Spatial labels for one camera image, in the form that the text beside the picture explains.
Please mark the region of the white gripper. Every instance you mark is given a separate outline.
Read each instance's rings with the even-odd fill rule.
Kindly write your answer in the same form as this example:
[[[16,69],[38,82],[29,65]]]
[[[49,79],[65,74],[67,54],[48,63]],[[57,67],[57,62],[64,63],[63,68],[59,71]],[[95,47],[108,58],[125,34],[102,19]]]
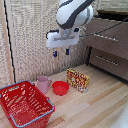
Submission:
[[[64,30],[61,34],[59,30],[50,31],[46,35],[46,46],[49,48],[57,48],[62,46],[75,45],[79,41],[79,30]],[[66,55],[70,54],[70,48],[66,48]],[[57,50],[53,49],[53,56],[57,57]]]

